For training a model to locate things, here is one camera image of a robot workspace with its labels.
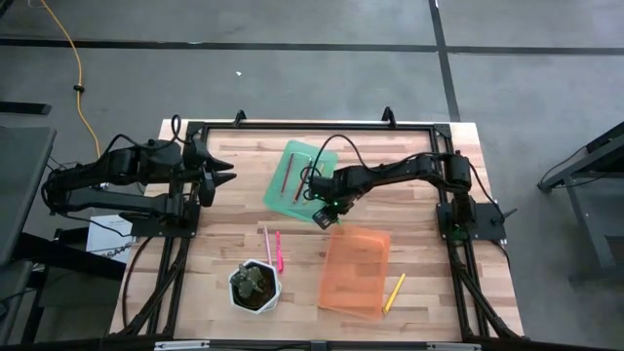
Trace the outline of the orange translucent plastic bin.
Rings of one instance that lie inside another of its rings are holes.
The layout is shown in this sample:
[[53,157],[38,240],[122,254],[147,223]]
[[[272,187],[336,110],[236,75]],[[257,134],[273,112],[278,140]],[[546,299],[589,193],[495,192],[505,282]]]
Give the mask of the orange translucent plastic bin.
[[318,306],[376,321],[382,317],[390,234],[350,224],[331,228]]

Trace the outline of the green succulent plant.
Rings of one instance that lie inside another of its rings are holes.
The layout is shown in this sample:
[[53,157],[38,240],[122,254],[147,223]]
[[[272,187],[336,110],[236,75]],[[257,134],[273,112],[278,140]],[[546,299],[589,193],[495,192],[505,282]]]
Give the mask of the green succulent plant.
[[239,265],[238,270],[229,278],[241,298],[248,299],[253,293],[264,293],[265,279],[257,265]]

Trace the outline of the white paper sheet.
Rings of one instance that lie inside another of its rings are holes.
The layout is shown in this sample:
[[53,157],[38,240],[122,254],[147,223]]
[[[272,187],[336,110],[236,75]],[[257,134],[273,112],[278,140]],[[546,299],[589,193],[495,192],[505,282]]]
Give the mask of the white paper sheet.
[[130,247],[136,241],[131,236],[132,224],[118,216],[92,216],[89,224],[86,250],[127,264]]

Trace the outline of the black aluminium table frame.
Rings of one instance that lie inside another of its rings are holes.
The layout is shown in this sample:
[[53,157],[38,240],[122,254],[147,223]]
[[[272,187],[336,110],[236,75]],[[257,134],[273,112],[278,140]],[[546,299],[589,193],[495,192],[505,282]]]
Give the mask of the black aluminium table frame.
[[[379,321],[333,312],[318,306],[318,287],[329,236],[317,225],[269,211],[263,194],[287,143],[298,140],[326,146],[341,165],[364,160],[389,163],[433,148],[467,156],[480,175],[487,171],[473,123],[384,121],[185,120],[208,142],[216,158],[231,164],[235,178],[221,185],[211,207],[202,210],[191,240],[177,296],[171,332],[122,334],[155,289],[164,243],[137,243],[135,268],[125,275],[108,337],[97,351],[153,350],[160,342],[195,339],[215,349],[308,347],[322,340],[331,350],[410,346],[447,347],[461,340],[460,312],[454,296],[449,251],[438,231],[435,207],[439,192],[423,181],[404,182],[370,192],[346,221],[390,234],[386,286],[400,286],[389,314]],[[279,232],[286,268],[284,291],[272,311],[254,315],[232,306],[226,281],[237,264],[263,258],[262,230]]]

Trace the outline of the dark pencil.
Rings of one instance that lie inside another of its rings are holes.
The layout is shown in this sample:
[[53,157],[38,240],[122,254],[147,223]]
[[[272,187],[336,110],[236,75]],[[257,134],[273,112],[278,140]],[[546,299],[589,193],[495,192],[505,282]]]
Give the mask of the dark pencil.
[[286,191],[287,185],[288,185],[288,181],[289,181],[289,176],[290,176],[290,172],[291,172],[291,168],[292,168],[292,164],[293,164],[293,158],[294,158],[294,153],[291,153],[286,165],[286,169],[284,172],[284,177],[283,177],[283,182],[282,182],[282,186],[281,186],[281,190],[280,190],[280,195],[283,195]]

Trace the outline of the yellow pen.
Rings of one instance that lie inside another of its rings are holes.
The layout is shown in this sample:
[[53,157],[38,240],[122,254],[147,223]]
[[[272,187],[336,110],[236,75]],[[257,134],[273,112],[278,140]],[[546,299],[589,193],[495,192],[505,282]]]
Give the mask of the yellow pen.
[[406,277],[407,277],[406,273],[402,273],[401,276],[399,277],[395,287],[393,288],[393,291],[390,293],[385,304],[382,307],[382,312],[384,315],[387,315],[389,311],[391,310]]

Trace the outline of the teal translucent plastic bin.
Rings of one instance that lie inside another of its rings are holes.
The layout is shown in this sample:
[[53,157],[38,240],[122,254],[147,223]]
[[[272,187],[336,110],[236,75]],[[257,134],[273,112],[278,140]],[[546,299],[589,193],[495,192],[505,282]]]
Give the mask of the teal translucent plastic bin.
[[[268,209],[303,221],[313,221],[312,215],[322,208],[323,203],[319,200],[302,203],[301,195],[308,185],[302,178],[310,176],[311,167],[315,165],[319,150],[319,147],[296,140],[290,140],[287,143],[263,198]],[[285,193],[280,195],[284,172],[291,153],[294,153],[294,158],[288,185]],[[324,151],[315,166],[318,168],[324,164],[322,176],[331,177],[337,161],[338,157],[335,152]]]

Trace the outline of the white hexagonal planter pot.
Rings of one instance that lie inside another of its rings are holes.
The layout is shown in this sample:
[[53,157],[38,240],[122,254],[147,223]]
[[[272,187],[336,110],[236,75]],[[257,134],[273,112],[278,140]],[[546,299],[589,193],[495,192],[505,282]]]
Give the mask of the white hexagonal planter pot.
[[236,289],[229,283],[229,278],[238,270],[238,266],[238,268],[228,277],[230,303],[234,307],[255,315],[273,310],[277,306],[282,292],[282,284],[279,281],[276,268],[256,259],[248,259],[241,264],[245,266],[257,265],[260,268],[265,279],[264,293],[254,292],[248,299],[244,299],[238,295]]

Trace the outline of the black floor bar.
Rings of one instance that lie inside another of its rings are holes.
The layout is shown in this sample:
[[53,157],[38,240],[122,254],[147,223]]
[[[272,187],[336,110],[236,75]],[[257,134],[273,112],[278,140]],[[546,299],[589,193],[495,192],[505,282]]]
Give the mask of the black floor bar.
[[0,113],[47,116],[51,110],[47,103],[0,101]]

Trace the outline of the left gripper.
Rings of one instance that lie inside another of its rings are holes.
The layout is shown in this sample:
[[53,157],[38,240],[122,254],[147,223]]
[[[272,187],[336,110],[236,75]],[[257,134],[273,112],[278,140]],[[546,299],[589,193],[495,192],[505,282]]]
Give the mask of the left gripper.
[[211,157],[207,145],[198,138],[192,138],[185,143],[182,159],[188,170],[199,172],[198,199],[202,207],[213,204],[217,187],[237,177],[234,173],[218,173],[232,170],[234,166]]

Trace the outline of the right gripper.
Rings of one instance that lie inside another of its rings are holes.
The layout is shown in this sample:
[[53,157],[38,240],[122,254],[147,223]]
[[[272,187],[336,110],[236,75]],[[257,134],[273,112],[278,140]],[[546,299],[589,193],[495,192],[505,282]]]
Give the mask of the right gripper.
[[362,166],[350,166],[334,171],[331,177],[315,175],[310,178],[309,198],[323,203],[312,215],[319,227],[329,228],[353,208],[354,201],[363,194],[364,174]]

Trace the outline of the grey metal plate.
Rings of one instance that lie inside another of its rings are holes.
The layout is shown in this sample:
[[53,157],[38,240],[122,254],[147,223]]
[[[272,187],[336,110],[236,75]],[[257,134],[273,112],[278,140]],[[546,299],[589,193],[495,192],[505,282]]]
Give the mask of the grey metal plate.
[[177,340],[156,342],[153,351],[205,351],[211,345],[204,340]]
[[479,344],[454,342],[428,342],[427,351],[482,351]]

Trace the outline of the black desk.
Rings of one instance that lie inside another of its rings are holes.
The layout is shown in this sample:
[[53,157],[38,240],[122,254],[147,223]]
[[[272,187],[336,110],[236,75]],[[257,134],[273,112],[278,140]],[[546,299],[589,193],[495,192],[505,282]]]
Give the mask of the black desk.
[[11,260],[56,134],[49,127],[0,127],[0,266]]

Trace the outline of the magenta pen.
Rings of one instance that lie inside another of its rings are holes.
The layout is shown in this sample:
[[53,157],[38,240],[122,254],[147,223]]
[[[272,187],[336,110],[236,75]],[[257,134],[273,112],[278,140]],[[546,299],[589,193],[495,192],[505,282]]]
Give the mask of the magenta pen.
[[279,230],[276,230],[275,232],[275,244],[276,244],[276,256],[277,256],[277,270],[281,274],[284,271],[285,264],[284,264],[284,257],[283,257],[282,245],[281,245],[281,233]]

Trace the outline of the dark workstation desk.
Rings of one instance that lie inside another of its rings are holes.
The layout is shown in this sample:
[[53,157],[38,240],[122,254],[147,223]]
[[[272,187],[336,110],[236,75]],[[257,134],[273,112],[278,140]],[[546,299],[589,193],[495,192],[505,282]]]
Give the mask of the dark workstation desk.
[[597,266],[569,277],[573,284],[624,280],[624,122],[580,147],[538,181],[543,193],[567,192],[589,238]]

